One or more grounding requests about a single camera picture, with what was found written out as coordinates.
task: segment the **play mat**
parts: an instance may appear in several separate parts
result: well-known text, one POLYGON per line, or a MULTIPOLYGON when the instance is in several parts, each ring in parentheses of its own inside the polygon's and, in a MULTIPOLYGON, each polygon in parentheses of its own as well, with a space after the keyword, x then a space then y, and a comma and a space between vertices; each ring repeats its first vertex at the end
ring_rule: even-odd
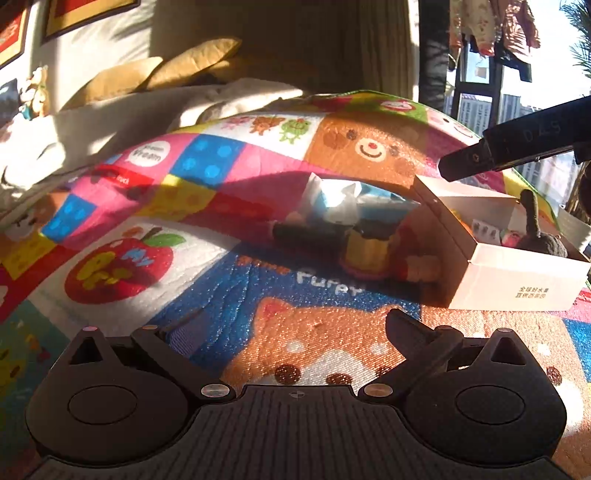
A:
MULTIPOLYGON (((443 154, 477 140, 408 100, 316 96, 163 135, 41 199, 0 238, 0 478, 36 461, 25 406, 81 327, 122 336, 188 319, 179 351, 238 391, 356 391, 402 360, 384 331, 395 306, 466 336, 515 329, 567 407, 555 460, 591 478, 591 292, 567 313, 448 311, 418 285, 362 283, 269 248, 269 220, 296 210, 310 172, 408 194, 415 174, 438 175, 443 154)), ((516 196, 527 186, 513 171, 468 182, 516 196)))

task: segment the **sky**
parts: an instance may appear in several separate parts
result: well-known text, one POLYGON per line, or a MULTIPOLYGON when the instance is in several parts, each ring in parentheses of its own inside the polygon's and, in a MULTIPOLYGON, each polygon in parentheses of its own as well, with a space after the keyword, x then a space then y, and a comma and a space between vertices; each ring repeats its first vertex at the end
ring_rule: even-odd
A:
MULTIPOLYGON (((591 79, 580 67, 573 66, 569 47, 577 42, 579 31, 571 27, 559 10, 561 2, 569 0, 531 0, 529 2, 540 32, 541 48, 533 49, 531 59, 532 83, 522 82, 519 72, 505 68, 502 93, 521 97, 522 105, 548 108, 559 103, 589 95, 591 79)), ((479 56, 468 62, 468 81, 475 81, 476 66, 488 66, 479 56)), ((454 74, 448 75, 452 80, 454 74)))

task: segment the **figurine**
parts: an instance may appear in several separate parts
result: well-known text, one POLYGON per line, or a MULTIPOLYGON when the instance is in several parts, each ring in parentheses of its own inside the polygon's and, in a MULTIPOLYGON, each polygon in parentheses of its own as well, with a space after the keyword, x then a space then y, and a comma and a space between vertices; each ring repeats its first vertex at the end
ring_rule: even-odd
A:
POLYGON ((46 86, 47 65, 35 69, 21 88, 20 111, 24 118, 33 120, 49 115, 49 94, 46 86))
POLYGON ((525 189, 521 191, 520 203, 527 214, 526 234, 516 245, 520 250, 529 250, 541 254, 567 257, 567 251, 560 239, 550 233, 540 230, 538 221, 538 199, 534 192, 525 189))

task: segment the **palm leaf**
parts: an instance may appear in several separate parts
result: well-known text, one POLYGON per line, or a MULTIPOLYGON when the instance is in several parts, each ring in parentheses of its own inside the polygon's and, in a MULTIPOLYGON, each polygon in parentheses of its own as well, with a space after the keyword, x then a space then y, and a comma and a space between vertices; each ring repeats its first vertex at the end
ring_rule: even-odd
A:
POLYGON ((569 23, 581 33, 579 41, 570 47, 576 61, 586 77, 591 79, 591 16, 585 0, 562 5, 560 10, 566 15, 569 23))

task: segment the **hanging clothes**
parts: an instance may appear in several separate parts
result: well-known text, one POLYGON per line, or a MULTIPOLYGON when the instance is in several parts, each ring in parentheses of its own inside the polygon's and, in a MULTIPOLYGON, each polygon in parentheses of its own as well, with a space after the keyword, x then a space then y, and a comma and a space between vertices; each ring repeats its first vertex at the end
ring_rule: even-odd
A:
POLYGON ((540 48, 540 35, 527 0, 492 0, 504 47, 529 62, 531 49, 540 48))
POLYGON ((491 0, 450 0, 450 54, 457 59, 462 34, 474 36, 484 57, 495 54, 495 16, 491 0))
POLYGON ((462 10, 464 0, 449 1, 449 54, 455 63, 462 49, 462 10))
MULTIPOLYGON (((480 53, 474 37, 470 37, 470 51, 473 53, 480 53)), ((522 82, 532 82, 531 65, 518 59, 513 52, 507 50, 503 45, 502 40, 495 43, 495 62, 509 67, 510 69, 518 70, 519 79, 522 82)))

